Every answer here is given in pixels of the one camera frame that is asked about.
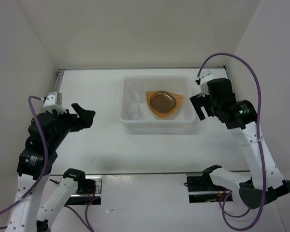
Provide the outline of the orange woven triangular plate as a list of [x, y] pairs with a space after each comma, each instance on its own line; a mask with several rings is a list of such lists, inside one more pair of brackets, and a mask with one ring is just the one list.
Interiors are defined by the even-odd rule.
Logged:
[[184, 101], [184, 96], [183, 95], [178, 94], [178, 93], [173, 93], [173, 92], [166, 91], [166, 92], [171, 93], [175, 97], [176, 105], [175, 105], [175, 107], [172, 110], [170, 110], [170, 111], [168, 111], [166, 113], [161, 113], [161, 112], [158, 112], [157, 110], [155, 110], [150, 105], [150, 102], [149, 102], [150, 101], [150, 97], [152, 97], [155, 92], [158, 92], [158, 91], [147, 91], [145, 93], [145, 100], [146, 100], [146, 104], [147, 104], [150, 112], [158, 119], [167, 119], [167, 118], [171, 117], [173, 114], [175, 114], [179, 110], [179, 108], [181, 107], [181, 105], [182, 105], [182, 103]]

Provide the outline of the clear glass dish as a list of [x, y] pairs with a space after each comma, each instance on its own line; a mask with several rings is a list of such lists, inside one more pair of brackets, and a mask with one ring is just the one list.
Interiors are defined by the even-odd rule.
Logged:
[[150, 105], [161, 113], [166, 113], [172, 110], [176, 105], [175, 97], [166, 91], [158, 91], [150, 97]]

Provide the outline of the clear plastic cup front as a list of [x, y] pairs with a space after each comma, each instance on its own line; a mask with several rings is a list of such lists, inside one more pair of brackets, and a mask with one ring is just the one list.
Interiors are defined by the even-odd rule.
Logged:
[[137, 120], [140, 115], [141, 107], [138, 103], [130, 102], [124, 107], [127, 120]]

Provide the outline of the clear plastic cup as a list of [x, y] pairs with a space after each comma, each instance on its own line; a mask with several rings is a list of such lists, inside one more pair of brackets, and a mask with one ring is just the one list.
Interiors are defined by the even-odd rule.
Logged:
[[130, 102], [124, 107], [127, 120], [137, 120], [140, 115], [141, 107], [138, 103]]
[[132, 84], [129, 86], [129, 93], [132, 102], [140, 103], [143, 98], [143, 86], [141, 84]]

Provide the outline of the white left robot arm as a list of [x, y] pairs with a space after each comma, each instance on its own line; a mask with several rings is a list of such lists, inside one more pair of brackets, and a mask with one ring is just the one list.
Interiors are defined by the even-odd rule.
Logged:
[[40, 205], [44, 187], [57, 159], [57, 148], [68, 133], [88, 129], [93, 124], [95, 111], [72, 104], [73, 114], [66, 110], [47, 110], [34, 115], [28, 128], [29, 138], [19, 156], [18, 186], [15, 206], [6, 228], [7, 232], [49, 232], [62, 207], [74, 193], [93, 189], [94, 181], [85, 172], [69, 168], [55, 192]]

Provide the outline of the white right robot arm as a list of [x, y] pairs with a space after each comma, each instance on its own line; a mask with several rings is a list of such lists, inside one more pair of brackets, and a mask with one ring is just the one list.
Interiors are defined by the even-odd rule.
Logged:
[[290, 193], [290, 180], [277, 168], [263, 139], [257, 134], [257, 112], [247, 100], [237, 101], [227, 78], [200, 78], [201, 92], [190, 98], [200, 120], [215, 116], [224, 123], [240, 146], [251, 176], [230, 172], [220, 165], [203, 170], [202, 184], [207, 190], [221, 186], [239, 195], [249, 209], [256, 209], [265, 194], [265, 204]]

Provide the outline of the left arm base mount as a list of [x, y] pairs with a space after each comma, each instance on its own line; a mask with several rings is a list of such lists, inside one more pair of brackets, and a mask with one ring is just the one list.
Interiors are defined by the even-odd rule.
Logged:
[[102, 179], [93, 178], [86, 179], [85, 185], [81, 190], [77, 190], [67, 200], [67, 205], [100, 205], [101, 204], [101, 191]]

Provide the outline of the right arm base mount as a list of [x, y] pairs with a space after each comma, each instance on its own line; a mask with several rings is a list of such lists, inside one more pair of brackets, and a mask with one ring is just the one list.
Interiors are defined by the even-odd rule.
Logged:
[[215, 203], [226, 195], [229, 190], [220, 187], [208, 187], [201, 173], [186, 174], [184, 186], [188, 189], [189, 203]]

